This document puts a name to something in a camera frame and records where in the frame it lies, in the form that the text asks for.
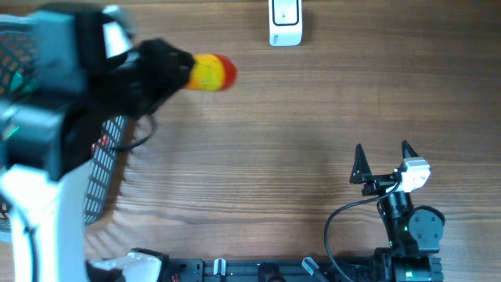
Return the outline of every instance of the white device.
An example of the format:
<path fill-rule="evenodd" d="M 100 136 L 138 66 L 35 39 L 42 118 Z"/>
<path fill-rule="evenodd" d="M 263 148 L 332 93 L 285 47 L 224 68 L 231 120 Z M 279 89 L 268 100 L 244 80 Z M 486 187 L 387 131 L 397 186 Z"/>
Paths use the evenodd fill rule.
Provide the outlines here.
<path fill-rule="evenodd" d="M 295 46 L 303 35 L 302 0 L 269 0 L 269 44 Z"/>

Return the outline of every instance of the plastic basket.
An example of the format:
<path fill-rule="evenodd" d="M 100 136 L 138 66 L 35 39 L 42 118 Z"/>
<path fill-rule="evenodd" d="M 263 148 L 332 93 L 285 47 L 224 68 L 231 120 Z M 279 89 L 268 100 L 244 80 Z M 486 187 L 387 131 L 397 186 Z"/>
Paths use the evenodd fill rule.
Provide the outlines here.
<path fill-rule="evenodd" d="M 0 96 L 8 96 L 13 84 L 18 84 L 25 75 L 27 67 L 31 65 L 31 59 L 37 53 L 34 40 L 28 24 L 10 24 L 2 22 L 0 17 Z M 84 221 L 87 225 L 96 222 L 103 215 L 117 160 L 117 152 L 103 148 L 121 144 L 126 123 L 125 117 L 116 117 L 104 122 L 102 138 L 89 148 L 93 159 L 83 205 Z M 6 203 L 0 202 L 0 233 L 4 233 L 3 235 L 10 233 L 8 210 Z"/>

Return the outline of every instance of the brown wooden surface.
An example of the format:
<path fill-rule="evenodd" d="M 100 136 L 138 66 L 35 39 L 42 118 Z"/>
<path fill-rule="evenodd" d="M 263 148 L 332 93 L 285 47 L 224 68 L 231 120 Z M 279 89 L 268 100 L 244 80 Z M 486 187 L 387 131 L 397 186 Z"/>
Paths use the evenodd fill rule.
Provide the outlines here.
<path fill-rule="evenodd" d="M 129 7 L 140 39 L 226 54 L 240 76 L 226 92 L 181 91 L 157 112 L 155 137 L 119 160 L 107 213 L 85 235 L 89 258 L 133 247 L 323 257 L 328 214 L 362 198 L 348 183 L 355 145 L 384 173 L 407 139 L 433 166 L 414 204 L 448 219 L 446 280 L 499 280 L 499 7 L 305 2 L 304 40 L 284 49 L 268 44 L 265 2 Z M 338 216 L 330 242 L 336 254 L 387 246 L 375 206 Z M 0 280 L 11 280 L 11 247 L 0 252 Z"/>

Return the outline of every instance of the wood grain surface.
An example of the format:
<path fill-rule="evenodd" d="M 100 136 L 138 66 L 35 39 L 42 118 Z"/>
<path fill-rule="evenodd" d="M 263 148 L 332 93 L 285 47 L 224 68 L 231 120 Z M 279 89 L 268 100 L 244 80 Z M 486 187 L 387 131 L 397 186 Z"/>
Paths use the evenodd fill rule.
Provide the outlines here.
<path fill-rule="evenodd" d="M 304 2 L 303 42 L 281 49 L 268 43 L 266 2 L 128 8 L 139 40 L 225 54 L 240 76 L 226 92 L 181 91 L 158 110 L 155 137 L 119 159 L 106 214 L 85 234 L 89 258 L 134 247 L 174 258 L 325 257 L 328 215 L 362 199 L 348 183 L 355 145 L 387 173 L 407 139 L 433 167 L 414 204 L 448 220 L 445 279 L 499 281 L 497 4 Z M 339 215 L 330 234 L 338 255 L 387 246 L 373 204 Z M 12 280 L 12 249 L 0 252 L 0 280 Z"/>

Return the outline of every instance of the basket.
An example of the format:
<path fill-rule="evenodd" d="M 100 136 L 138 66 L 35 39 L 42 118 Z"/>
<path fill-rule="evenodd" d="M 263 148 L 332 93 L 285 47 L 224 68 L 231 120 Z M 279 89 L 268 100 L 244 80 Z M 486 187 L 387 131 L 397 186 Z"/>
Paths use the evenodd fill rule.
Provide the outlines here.
<path fill-rule="evenodd" d="M 37 53 L 29 25 L 2 22 L 2 17 L 0 16 L 0 97 L 8 96 L 12 89 L 23 83 L 23 75 L 27 73 L 26 69 L 30 68 L 31 59 Z M 23 89 L 29 90 L 30 87 L 34 85 L 25 84 Z M 121 144 L 126 123 L 126 118 L 122 116 L 104 122 L 101 139 L 89 148 L 92 151 L 92 163 L 83 205 L 86 225 L 96 222 L 103 215 L 117 160 L 117 152 L 103 148 Z M 0 202 L 0 241 L 10 238 L 8 210 L 7 204 Z"/>

